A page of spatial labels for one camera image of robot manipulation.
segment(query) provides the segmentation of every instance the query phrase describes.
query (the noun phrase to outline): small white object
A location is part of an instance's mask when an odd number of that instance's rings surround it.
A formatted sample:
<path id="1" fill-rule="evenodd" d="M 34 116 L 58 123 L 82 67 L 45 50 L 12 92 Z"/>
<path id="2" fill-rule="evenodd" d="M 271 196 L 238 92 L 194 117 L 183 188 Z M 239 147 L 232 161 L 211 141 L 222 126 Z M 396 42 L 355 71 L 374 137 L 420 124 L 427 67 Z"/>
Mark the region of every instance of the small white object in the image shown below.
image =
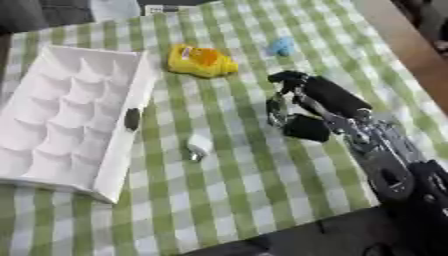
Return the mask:
<path id="1" fill-rule="evenodd" d="M 194 133 L 188 139 L 188 150 L 190 150 L 190 160 L 201 161 L 213 150 L 213 142 L 200 134 Z"/>
<path id="2" fill-rule="evenodd" d="M 0 113 L 0 183 L 81 191 L 117 203 L 147 106 L 150 54 L 48 46 Z"/>

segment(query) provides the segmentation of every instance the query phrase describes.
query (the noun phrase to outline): yellow mustard bottle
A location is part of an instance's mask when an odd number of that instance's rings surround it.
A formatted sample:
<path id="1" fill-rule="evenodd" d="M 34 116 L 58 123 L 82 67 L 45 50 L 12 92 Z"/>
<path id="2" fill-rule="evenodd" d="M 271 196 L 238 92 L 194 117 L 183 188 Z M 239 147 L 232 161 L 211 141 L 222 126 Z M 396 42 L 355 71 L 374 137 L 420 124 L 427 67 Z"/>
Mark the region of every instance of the yellow mustard bottle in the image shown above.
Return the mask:
<path id="1" fill-rule="evenodd" d="M 168 69 L 171 72 L 211 78 L 237 72 L 238 64 L 212 48 L 175 44 L 168 58 Z"/>

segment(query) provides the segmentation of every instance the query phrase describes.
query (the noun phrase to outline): white cardboard tray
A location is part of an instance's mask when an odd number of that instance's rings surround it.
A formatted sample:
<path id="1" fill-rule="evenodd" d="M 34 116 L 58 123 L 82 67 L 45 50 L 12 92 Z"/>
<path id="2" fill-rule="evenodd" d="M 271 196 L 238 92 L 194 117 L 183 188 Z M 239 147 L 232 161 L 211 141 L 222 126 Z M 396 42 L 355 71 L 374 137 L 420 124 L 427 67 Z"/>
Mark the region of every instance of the white cardboard tray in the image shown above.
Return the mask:
<path id="1" fill-rule="evenodd" d="M 156 80 L 147 52 L 47 46 L 0 114 L 0 182 L 117 203 Z"/>

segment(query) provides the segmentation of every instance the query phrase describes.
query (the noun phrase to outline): blue object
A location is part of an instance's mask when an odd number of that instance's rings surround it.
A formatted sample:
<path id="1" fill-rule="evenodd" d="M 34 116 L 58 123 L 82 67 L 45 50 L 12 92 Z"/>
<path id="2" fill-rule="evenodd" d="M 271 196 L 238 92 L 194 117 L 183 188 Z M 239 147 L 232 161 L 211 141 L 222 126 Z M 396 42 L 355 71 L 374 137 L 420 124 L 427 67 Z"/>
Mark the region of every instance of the blue object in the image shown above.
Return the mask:
<path id="1" fill-rule="evenodd" d="M 269 46 L 268 52 L 272 55 L 288 56 L 294 48 L 294 41 L 291 37 L 281 37 Z"/>

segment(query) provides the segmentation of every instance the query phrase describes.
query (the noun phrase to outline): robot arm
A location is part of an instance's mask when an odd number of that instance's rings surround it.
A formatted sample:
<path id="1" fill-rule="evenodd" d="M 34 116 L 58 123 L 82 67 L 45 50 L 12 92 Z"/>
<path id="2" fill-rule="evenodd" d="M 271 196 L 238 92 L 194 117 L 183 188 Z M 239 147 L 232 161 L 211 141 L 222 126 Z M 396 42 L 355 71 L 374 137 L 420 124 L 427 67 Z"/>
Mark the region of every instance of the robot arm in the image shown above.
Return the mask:
<path id="1" fill-rule="evenodd" d="M 381 197 L 406 200 L 415 188 L 413 173 L 442 169 L 423 154 L 390 121 L 375 117 L 372 106 L 339 85 L 320 76 L 295 71 L 270 75 L 281 89 L 266 102 L 268 123 L 284 135 L 326 142 L 333 133 L 344 143 L 366 173 L 370 185 Z M 288 115 L 284 95 L 316 117 Z M 442 179 L 433 179 L 446 191 Z"/>

